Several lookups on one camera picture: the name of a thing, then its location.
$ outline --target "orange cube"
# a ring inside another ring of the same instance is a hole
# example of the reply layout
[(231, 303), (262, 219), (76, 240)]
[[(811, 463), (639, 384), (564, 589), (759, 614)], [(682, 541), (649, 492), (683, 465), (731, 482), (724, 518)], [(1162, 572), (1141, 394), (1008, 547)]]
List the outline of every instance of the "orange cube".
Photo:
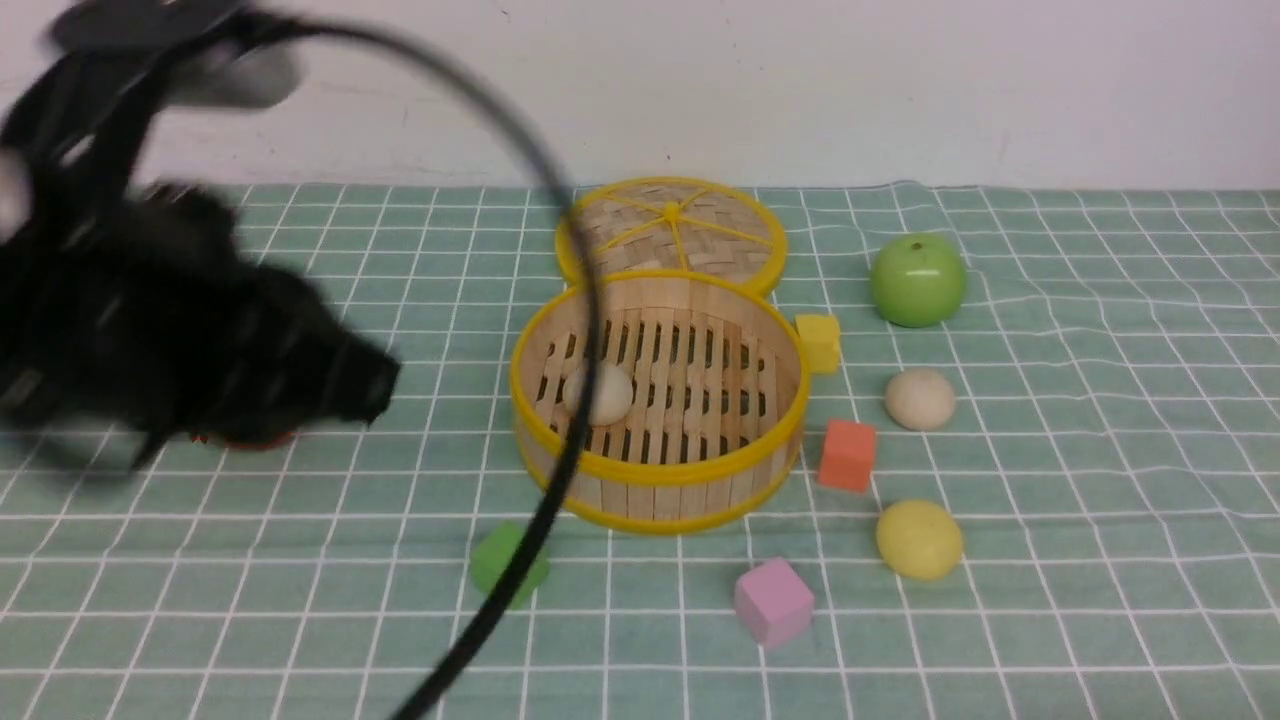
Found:
[(864, 493), (876, 466), (876, 428), (852, 420), (831, 419), (822, 441), (818, 484)]

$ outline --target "white wall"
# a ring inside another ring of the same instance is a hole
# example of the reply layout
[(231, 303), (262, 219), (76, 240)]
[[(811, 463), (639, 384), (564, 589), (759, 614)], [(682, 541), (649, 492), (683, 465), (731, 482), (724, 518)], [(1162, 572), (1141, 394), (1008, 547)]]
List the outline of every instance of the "white wall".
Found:
[[(47, 61), (36, 40), (61, 5), (0, 0), (0, 101)], [(1277, 0), (292, 5), (448, 47), (580, 182), (1280, 187)], [(145, 174), (526, 181), (439, 87), (347, 49), (305, 56), (308, 85), (270, 114), (165, 119)]]

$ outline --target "bamboo steamer basket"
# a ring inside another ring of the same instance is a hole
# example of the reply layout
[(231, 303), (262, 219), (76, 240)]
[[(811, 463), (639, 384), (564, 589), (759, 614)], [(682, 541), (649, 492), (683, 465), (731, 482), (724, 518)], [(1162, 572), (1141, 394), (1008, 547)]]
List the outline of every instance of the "bamboo steamer basket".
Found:
[[(630, 270), (603, 283), (604, 361), (632, 377), (635, 401), (591, 428), (566, 509), (618, 530), (681, 534), (764, 503), (800, 452), (810, 374), (795, 329), (759, 296), (701, 273)], [(511, 363), (515, 434), (543, 489), (585, 338), (571, 286), (532, 318)]]
[[(682, 177), (646, 177), (598, 187), (575, 211), (593, 241), (600, 275), (691, 270), (768, 296), (786, 268), (787, 233), (762, 202), (739, 190)], [(582, 281), (562, 222), (556, 258), (564, 279)]]

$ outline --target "green cube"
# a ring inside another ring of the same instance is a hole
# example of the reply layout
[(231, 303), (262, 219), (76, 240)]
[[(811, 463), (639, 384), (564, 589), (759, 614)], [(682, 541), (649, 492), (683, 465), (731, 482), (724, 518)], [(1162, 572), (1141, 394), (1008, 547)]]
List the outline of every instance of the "green cube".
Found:
[[(498, 585), (498, 578), (507, 569), (511, 557), (516, 555), (516, 547), (524, 536), (525, 529), (508, 520), (498, 525), (489, 533), (489, 537), (475, 546), (475, 550), (471, 551), (471, 582), (475, 583), (480, 592), (489, 594)], [(512, 600), (511, 606), (524, 607), (550, 571), (552, 565), (547, 561), (547, 548), (544, 547), (538, 552), (538, 557), (529, 569), (524, 584), (516, 591), (516, 597)]]

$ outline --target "yellow cube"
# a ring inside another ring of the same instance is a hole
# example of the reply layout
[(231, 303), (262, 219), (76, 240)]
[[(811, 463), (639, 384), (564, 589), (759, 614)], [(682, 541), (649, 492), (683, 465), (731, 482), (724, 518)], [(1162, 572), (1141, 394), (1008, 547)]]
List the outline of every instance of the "yellow cube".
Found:
[(835, 373), (840, 369), (840, 320), (835, 315), (796, 315), (800, 345), (809, 356), (809, 370)]

